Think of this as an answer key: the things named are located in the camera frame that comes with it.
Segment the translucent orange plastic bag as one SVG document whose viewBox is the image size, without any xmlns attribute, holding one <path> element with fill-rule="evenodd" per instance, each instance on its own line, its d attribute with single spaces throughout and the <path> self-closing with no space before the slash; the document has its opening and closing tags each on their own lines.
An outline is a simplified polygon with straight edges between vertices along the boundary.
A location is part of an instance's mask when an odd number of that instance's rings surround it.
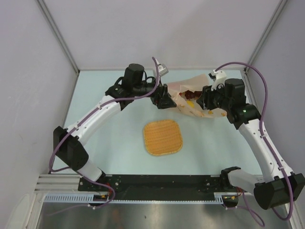
<svg viewBox="0 0 305 229">
<path fill-rule="evenodd" d="M 168 83 L 168 93 L 177 105 L 175 108 L 170 108 L 169 110 L 200 118 L 226 117 L 226 111 L 220 108 L 212 110 L 202 109 L 196 102 L 202 95 L 203 87 L 208 85 L 209 81 L 205 74 L 187 80 Z"/>
</svg>

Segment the aluminium frame rail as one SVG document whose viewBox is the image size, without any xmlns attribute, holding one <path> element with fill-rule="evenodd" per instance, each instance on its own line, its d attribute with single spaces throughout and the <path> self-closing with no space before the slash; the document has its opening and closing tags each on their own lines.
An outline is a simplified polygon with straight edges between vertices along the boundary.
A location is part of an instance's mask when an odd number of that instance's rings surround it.
<svg viewBox="0 0 305 229">
<path fill-rule="evenodd" d="M 72 193 L 78 191 L 80 176 L 71 174 L 40 175 L 35 187 L 37 193 Z"/>
</svg>

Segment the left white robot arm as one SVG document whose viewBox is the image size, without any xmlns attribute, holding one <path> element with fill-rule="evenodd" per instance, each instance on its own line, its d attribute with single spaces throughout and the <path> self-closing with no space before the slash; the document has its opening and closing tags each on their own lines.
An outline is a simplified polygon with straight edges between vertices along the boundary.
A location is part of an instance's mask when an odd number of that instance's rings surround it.
<svg viewBox="0 0 305 229">
<path fill-rule="evenodd" d="M 84 146 L 90 137 L 109 118 L 121 112 L 135 100 L 150 98 L 158 109 L 175 108 L 177 105 L 161 77 L 168 73 L 165 65 L 156 62 L 154 75 L 149 77 L 140 64 L 131 63 L 124 75 L 117 79 L 104 97 L 83 118 L 67 128 L 58 126 L 53 131 L 51 162 L 58 157 L 67 168 L 89 179 L 89 186 L 99 191 L 105 186 L 105 173 L 90 159 Z"/>
</svg>

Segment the right aluminium corner post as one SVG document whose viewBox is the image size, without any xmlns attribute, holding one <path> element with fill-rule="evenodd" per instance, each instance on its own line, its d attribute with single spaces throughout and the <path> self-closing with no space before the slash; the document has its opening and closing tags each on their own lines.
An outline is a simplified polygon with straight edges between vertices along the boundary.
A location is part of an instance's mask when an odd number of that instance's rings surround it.
<svg viewBox="0 0 305 229">
<path fill-rule="evenodd" d="M 265 45 L 271 32 L 273 31 L 273 28 L 275 27 L 279 18 L 283 14 L 288 2 L 289 2 L 288 0 L 280 0 L 278 2 L 276 9 L 274 10 L 269 22 L 267 23 L 262 35 L 258 40 L 258 43 L 256 44 L 254 50 L 252 51 L 250 58 L 247 61 L 247 64 L 253 65 L 255 63 L 256 59 L 258 58 L 260 52 L 263 49 L 263 46 Z"/>
</svg>

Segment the left aluminium corner post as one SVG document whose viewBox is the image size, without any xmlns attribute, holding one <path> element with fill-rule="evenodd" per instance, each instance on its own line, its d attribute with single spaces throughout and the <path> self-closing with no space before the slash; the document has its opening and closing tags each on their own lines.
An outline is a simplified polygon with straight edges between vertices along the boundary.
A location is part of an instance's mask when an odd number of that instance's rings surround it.
<svg viewBox="0 0 305 229">
<path fill-rule="evenodd" d="M 58 42 L 60 48 L 62 49 L 64 55 L 66 56 L 70 66 L 72 67 L 72 69 L 76 73 L 76 75 L 78 76 L 80 73 L 80 69 L 76 64 L 76 61 L 67 45 L 54 17 L 52 16 L 52 13 L 51 13 L 49 7 L 47 6 L 47 4 L 44 0 L 35 0 L 35 2 L 37 3 L 40 11 L 42 12 L 43 17 L 45 18 L 48 26 L 50 27 L 52 34 L 54 35 L 56 41 Z"/>
</svg>

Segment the woven bamboo tray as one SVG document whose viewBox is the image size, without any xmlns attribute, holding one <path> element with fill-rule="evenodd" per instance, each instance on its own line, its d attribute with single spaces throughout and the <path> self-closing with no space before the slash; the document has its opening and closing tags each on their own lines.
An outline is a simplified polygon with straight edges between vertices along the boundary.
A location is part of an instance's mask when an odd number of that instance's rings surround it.
<svg viewBox="0 0 305 229">
<path fill-rule="evenodd" d="M 174 154 L 183 147 L 183 137 L 178 123 L 171 119 L 149 122 L 143 128 L 144 144 L 153 156 Z"/>
</svg>

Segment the yellow fake lemon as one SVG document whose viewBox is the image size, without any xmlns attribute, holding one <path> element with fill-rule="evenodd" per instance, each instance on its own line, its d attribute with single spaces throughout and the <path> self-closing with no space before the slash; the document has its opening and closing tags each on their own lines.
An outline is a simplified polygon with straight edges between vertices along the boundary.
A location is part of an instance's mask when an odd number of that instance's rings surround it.
<svg viewBox="0 0 305 229">
<path fill-rule="evenodd" d="M 186 102 L 190 107 L 194 108 L 194 103 L 192 101 L 186 101 Z"/>
</svg>

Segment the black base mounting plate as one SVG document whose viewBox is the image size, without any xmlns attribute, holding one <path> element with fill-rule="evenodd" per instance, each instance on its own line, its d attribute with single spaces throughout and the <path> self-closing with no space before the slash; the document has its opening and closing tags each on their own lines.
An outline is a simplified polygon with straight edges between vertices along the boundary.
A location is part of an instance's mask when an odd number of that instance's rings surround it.
<svg viewBox="0 0 305 229">
<path fill-rule="evenodd" d="M 105 200 L 112 192 L 116 201 L 137 202 L 229 202 L 237 204 L 237 188 L 226 187 L 219 176 L 211 175 L 105 175 L 99 184 L 84 178 L 78 191 L 100 194 Z"/>
</svg>

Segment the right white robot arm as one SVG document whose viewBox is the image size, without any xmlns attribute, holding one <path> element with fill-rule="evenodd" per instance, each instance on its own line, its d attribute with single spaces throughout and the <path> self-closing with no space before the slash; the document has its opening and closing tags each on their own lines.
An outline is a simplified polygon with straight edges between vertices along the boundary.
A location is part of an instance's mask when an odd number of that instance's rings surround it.
<svg viewBox="0 0 305 229">
<path fill-rule="evenodd" d="M 296 201 L 305 186 L 303 174 L 296 174 L 272 143 L 258 109 L 246 101 L 241 79 L 228 79 L 215 89 L 204 86 L 197 103 L 205 110 L 220 108 L 251 148 L 262 171 L 262 179 L 230 167 L 221 171 L 220 187 L 232 191 L 239 187 L 252 195 L 262 209 L 275 208 Z"/>
</svg>

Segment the aluminium corner post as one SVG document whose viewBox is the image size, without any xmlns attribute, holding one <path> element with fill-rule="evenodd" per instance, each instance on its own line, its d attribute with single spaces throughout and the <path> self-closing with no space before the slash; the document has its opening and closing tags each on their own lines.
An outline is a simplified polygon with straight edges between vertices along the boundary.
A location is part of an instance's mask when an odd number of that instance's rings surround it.
<svg viewBox="0 0 305 229">
<path fill-rule="evenodd" d="M 52 13 L 51 13 L 49 7 L 47 6 L 47 4 L 44 0 L 35 0 L 35 2 L 37 3 L 40 11 L 42 12 L 43 17 L 45 18 L 48 26 L 50 27 L 52 34 L 54 35 L 56 41 L 58 42 L 60 48 L 62 49 L 64 55 L 66 56 L 70 66 L 72 67 L 72 69 L 76 73 L 76 75 L 78 76 L 80 73 L 80 69 L 76 64 L 76 61 L 67 45 L 54 17 L 52 16 Z"/>
<path fill-rule="evenodd" d="M 258 43 L 256 44 L 254 50 L 252 51 L 250 58 L 247 61 L 247 64 L 253 65 L 255 63 L 256 59 L 258 58 L 260 52 L 263 49 L 263 46 L 265 45 L 271 32 L 273 31 L 273 28 L 275 27 L 279 18 L 283 14 L 288 2 L 289 2 L 288 0 L 280 0 L 278 2 L 276 9 L 274 10 L 269 22 L 267 23 L 262 35 L 258 40 Z"/>
</svg>

